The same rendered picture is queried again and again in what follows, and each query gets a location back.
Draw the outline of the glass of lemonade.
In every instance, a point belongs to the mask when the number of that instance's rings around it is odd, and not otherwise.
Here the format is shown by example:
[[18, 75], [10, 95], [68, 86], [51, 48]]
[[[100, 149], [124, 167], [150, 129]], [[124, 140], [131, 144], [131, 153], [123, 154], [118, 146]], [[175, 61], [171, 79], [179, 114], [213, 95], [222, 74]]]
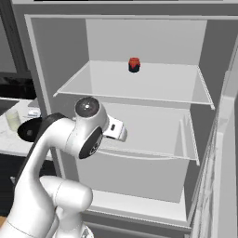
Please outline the glass of lemonade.
[[7, 119], [9, 128], [12, 131], [17, 131], [21, 125], [20, 115], [19, 115], [18, 111], [15, 109], [9, 109], [6, 112], [6, 119]]

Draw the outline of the red and black jar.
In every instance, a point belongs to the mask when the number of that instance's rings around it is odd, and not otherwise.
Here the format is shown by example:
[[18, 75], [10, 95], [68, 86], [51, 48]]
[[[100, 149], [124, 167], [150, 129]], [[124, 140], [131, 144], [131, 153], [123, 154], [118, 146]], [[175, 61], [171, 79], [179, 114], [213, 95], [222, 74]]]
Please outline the red and black jar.
[[131, 73], [137, 73], [140, 68], [139, 58], [130, 58], [128, 62], [128, 70]]

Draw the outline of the grey fridge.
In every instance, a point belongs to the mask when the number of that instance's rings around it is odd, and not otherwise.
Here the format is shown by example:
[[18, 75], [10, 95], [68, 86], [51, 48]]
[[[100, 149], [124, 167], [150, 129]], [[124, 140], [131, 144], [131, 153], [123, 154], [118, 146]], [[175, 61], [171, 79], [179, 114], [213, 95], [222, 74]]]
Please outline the grey fridge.
[[43, 114], [74, 115], [83, 96], [57, 91], [91, 60], [196, 65], [213, 100], [200, 104], [96, 97], [102, 104], [185, 109], [200, 164], [98, 150], [54, 152], [58, 173], [94, 193], [84, 217], [95, 238], [188, 238], [227, 71], [238, 72], [238, 1], [11, 0]]

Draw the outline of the dark base cupboards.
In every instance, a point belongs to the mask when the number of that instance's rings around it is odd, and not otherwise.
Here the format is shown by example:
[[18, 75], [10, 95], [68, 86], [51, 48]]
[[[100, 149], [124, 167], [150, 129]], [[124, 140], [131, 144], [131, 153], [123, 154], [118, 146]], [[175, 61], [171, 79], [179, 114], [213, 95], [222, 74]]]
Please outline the dark base cupboards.
[[0, 153], [0, 216], [6, 217], [13, 204], [13, 179], [19, 174], [25, 158]]

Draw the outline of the grey fridge door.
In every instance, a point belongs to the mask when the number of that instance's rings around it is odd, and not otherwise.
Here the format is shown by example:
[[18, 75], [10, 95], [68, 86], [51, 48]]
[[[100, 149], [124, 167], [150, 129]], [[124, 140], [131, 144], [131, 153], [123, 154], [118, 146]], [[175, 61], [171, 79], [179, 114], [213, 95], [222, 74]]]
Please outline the grey fridge door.
[[205, 156], [188, 238], [237, 238], [235, 100], [238, 72], [227, 71]]

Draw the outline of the clear fridge drawer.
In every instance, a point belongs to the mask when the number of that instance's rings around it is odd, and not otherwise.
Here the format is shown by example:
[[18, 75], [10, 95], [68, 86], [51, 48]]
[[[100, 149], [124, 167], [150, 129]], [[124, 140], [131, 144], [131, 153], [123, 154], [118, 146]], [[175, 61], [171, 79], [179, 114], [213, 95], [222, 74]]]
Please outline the clear fridge drawer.
[[106, 112], [124, 122], [125, 142], [104, 139], [99, 150], [136, 159], [185, 159], [200, 164], [191, 114], [185, 109], [103, 103]]

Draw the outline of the glass fridge shelf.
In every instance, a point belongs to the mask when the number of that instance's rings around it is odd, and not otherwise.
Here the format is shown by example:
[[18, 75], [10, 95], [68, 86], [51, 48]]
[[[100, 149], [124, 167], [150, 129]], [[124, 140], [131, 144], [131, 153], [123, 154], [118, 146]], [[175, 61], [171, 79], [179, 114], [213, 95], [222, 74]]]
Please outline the glass fridge shelf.
[[91, 60], [57, 93], [214, 105], [196, 65], [143, 63], [132, 73], [126, 61]]

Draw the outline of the white ice bowl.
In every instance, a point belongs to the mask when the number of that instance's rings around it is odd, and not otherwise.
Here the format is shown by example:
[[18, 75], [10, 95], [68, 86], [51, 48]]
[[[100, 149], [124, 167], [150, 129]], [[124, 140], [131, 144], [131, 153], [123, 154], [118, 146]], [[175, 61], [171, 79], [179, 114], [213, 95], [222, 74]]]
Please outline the white ice bowl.
[[28, 116], [30, 118], [37, 118], [41, 116], [41, 111], [38, 108], [32, 108], [28, 111]]

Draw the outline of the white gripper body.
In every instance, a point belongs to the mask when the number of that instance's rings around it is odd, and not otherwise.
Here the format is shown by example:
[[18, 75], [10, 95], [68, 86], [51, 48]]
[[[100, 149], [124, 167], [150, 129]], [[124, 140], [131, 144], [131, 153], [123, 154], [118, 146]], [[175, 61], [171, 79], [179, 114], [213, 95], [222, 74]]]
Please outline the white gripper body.
[[107, 130], [104, 131], [103, 136], [109, 139], [115, 139], [122, 142], [126, 141], [127, 131], [123, 124], [113, 123]]

